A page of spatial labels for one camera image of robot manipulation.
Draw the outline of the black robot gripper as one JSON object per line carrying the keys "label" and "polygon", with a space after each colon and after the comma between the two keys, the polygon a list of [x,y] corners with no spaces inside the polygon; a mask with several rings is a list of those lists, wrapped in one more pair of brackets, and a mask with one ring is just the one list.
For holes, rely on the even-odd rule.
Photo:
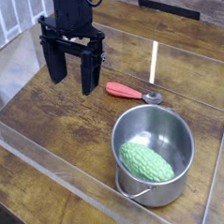
{"label": "black robot gripper", "polygon": [[[62,37],[89,38],[88,45],[97,52],[102,51],[101,31],[93,27],[93,7],[98,7],[102,0],[96,3],[92,0],[52,0],[54,16],[40,16],[37,22],[41,24],[41,45],[50,77],[54,83],[59,83],[67,75],[66,57],[55,44]],[[101,55],[84,50],[81,57],[82,93],[88,96],[99,84],[101,70]]]}

